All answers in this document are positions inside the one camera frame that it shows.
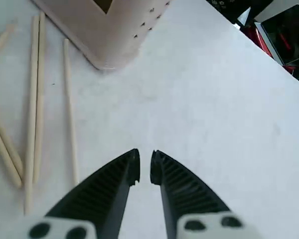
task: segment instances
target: wooden stick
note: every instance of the wooden stick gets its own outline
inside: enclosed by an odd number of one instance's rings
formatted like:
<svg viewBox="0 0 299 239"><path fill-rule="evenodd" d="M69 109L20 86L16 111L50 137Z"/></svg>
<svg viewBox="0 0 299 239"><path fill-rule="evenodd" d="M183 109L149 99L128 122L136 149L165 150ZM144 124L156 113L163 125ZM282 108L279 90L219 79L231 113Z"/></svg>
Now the wooden stick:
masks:
<svg viewBox="0 0 299 239"><path fill-rule="evenodd" d="M3 32L0 35L0 50L3 49L3 47L5 46L5 43L7 42L10 33L13 32L14 30L14 27L15 27L15 23L8 24L6 26L5 32Z"/></svg>
<svg viewBox="0 0 299 239"><path fill-rule="evenodd" d="M43 138L43 102L44 102L44 50L45 50L45 14L40 13L39 57L36 98L36 125L34 146L33 183L37 183L40 174L42 138Z"/></svg>
<svg viewBox="0 0 299 239"><path fill-rule="evenodd" d="M76 142L75 142L75 127L73 121L73 108L71 96L71 81L70 81L70 59L69 59L69 39L64 39L64 80L67 98L67 108L69 114L71 148L72 148L72 166L74 186L79 183L78 162L76 157Z"/></svg>
<svg viewBox="0 0 299 239"><path fill-rule="evenodd" d="M24 213L27 215L32 206L32 182L33 182L33 157L35 141L35 117L36 117L36 90L38 70L38 44L39 44L39 16L33 17L32 22L32 47L31 47L31 87L29 100L29 118L27 132L27 149L25 158L25 203Z"/></svg>
<svg viewBox="0 0 299 239"><path fill-rule="evenodd" d="M3 162L8 169L8 172L13 180L13 183L16 185L16 187L20 188L22 185L21 178L18 175L18 172L12 163L12 160L9 156L8 151L5 148L4 142L2 141L1 137L0 137L0 155L2 156Z"/></svg>
<svg viewBox="0 0 299 239"><path fill-rule="evenodd" d="M12 141L8 137L7 133L5 132L5 129L2 126L1 122L0 122L0 137L6 147L6 150L9 153L9 157L11 158L20 178L22 179L22 177L23 177L22 161L21 161L20 156L19 156L17 150L15 149Z"/></svg>

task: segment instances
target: black object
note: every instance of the black object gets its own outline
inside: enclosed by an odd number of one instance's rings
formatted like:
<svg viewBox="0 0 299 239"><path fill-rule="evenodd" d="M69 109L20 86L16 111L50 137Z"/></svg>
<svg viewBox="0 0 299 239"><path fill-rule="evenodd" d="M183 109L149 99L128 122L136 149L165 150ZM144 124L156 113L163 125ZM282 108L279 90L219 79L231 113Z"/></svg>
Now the black object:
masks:
<svg viewBox="0 0 299 239"><path fill-rule="evenodd" d="M232 24L238 23L237 18L250 9L247 23L261 13L273 0L207 0Z"/></svg>
<svg viewBox="0 0 299 239"><path fill-rule="evenodd" d="M140 155L137 149L93 173L61 199L46 216L87 220L94 224L99 239L117 239L129 190L135 181L140 181Z"/></svg>
<svg viewBox="0 0 299 239"><path fill-rule="evenodd" d="M176 238L177 221L183 215L230 210L195 174L159 150L152 154L150 181L160 186L168 239Z"/></svg>
<svg viewBox="0 0 299 239"><path fill-rule="evenodd" d="M299 66L299 4L261 23L282 65Z"/></svg>
<svg viewBox="0 0 299 239"><path fill-rule="evenodd" d="M221 225L230 228L241 228L243 226L243 224L235 217L224 217L221 220Z"/></svg>
<svg viewBox="0 0 299 239"><path fill-rule="evenodd" d="M65 239L84 239L86 237L86 229L83 227L72 228Z"/></svg>
<svg viewBox="0 0 299 239"><path fill-rule="evenodd" d="M190 231L203 231L206 229L206 226L197 220L191 220L186 222L185 229Z"/></svg>
<svg viewBox="0 0 299 239"><path fill-rule="evenodd" d="M45 237L50 231L50 224L39 223L31 228L29 236L32 239L39 239Z"/></svg>
<svg viewBox="0 0 299 239"><path fill-rule="evenodd" d="M108 13L113 0L93 0L105 14Z"/></svg>

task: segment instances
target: chopstick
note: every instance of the chopstick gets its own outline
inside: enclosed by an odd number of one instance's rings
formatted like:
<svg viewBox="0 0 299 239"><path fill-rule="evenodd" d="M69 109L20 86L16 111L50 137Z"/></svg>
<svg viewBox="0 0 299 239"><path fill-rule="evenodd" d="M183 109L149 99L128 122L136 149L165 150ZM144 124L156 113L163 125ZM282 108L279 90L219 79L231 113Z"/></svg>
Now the chopstick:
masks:
<svg viewBox="0 0 299 239"><path fill-rule="evenodd" d="M3 162L6 165L6 168L8 169L8 172L10 174L10 177L13 180L13 183L17 188L20 188L22 185L21 178L9 156L9 153L1 137L0 137L0 155L2 156Z"/></svg>
<svg viewBox="0 0 299 239"><path fill-rule="evenodd" d="M69 59L69 39L64 39L64 80L66 89L67 109L69 116L70 134L71 134L71 152L72 152L72 168L74 186L79 184L78 160L76 157L76 141L75 127L73 120L72 95L71 95L71 80L70 80L70 59Z"/></svg>
<svg viewBox="0 0 299 239"><path fill-rule="evenodd" d="M31 46L31 86L28 116L27 149L25 159L25 202L24 213L28 214L32 206L33 183L33 158L35 144L35 118L36 118L36 91L38 69L38 44L39 44L39 16L32 20L32 46Z"/></svg>
<svg viewBox="0 0 299 239"><path fill-rule="evenodd" d="M0 35L0 51L5 46L10 33L13 32L15 28L15 23L10 23L6 26L6 30Z"/></svg>
<svg viewBox="0 0 299 239"><path fill-rule="evenodd" d="M37 183L41 167L41 151L43 137L43 103L44 103L44 50L45 50L45 14L40 13L39 22L39 55L37 76L37 102L35 123L35 146L34 146L34 168L33 183Z"/></svg>
<svg viewBox="0 0 299 239"><path fill-rule="evenodd" d="M22 179L23 178L22 161L21 161L20 156L19 156L17 150L15 149L12 141L6 134L4 127L1 125L1 122L0 122L0 137L1 137L2 142L4 143L4 146L5 146L8 154L9 154L9 157L12 160L13 166L17 170L19 178Z"/></svg>

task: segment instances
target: white table surface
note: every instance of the white table surface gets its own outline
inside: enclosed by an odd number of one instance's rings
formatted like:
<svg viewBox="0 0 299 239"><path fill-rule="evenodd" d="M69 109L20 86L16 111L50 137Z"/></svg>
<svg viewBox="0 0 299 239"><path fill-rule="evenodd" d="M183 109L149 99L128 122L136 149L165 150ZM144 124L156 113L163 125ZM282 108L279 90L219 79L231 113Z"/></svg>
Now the white table surface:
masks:
<svg viewBox="0 0 299 239"><path fill-rule="evenodd" d="M0 0L0 119L24 158L29 97L28 0ZM62 33L47 22L44 139L33 215L72 187ZM299 239L299 82L204 0L175 0L126 68L101 73L70 48L80 179L138 148L121 239L166 238L150 157L159 149L204 180L264 238ZM0 158L0 235L23 217Z"/></svg>

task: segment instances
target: black screw hole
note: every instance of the black screw hole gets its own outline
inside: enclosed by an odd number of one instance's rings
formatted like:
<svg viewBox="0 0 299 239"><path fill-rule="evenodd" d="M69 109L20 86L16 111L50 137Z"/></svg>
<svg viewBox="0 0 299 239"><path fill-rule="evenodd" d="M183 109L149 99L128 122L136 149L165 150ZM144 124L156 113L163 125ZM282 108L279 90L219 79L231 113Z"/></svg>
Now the black screw hole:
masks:
<svg viewBox="0 0 299 239"><path fill-rule="evenodd" d="M235 217L223 217L221 225L230 228L241 228L243 226L243 224Z"/></svg>
<svg viewBox="0 0 299 239"><path fill-rule="evenodd" d="M190 220L186 222L185 229L191 231L203 231L206 229L206 226L200 221Z"/></svg>
<svg viewBox="0 0 299 239"><path fill-rule="evenodd" d="M86 229L83 227L72 228L66 234L66 239L84 239L86 236Z"/></svg>
<svg viewBox="0 0 299 239"><path fill-rule="evenodd" d="M31 228L29 236L33 239L45 237L50 230L50 224L48 223L39 223Z"/></svg>

